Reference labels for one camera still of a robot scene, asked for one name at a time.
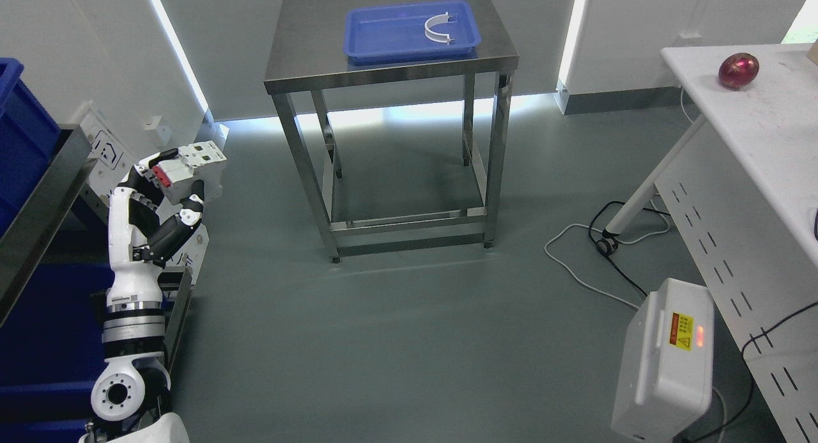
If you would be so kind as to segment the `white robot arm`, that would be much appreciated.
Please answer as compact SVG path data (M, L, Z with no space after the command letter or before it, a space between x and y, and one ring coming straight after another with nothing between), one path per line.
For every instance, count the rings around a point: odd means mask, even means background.
M80 442L188 442L171 405L166 315L157 301L117 303L103 323L106 367L91 390Z

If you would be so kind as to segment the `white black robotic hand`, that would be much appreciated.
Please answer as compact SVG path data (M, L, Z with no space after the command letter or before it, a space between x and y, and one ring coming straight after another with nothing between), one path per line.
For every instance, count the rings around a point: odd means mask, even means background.
M178 213L164 222L156 210L172 183L160 163L186 166L175 148L143 158L126 172L110 196L108 250L114 282L106 293L106 311L123 317L126 311L157 309L163 293L158 275L193 236L204 213L205 183L193 178L186 196L177 200Z

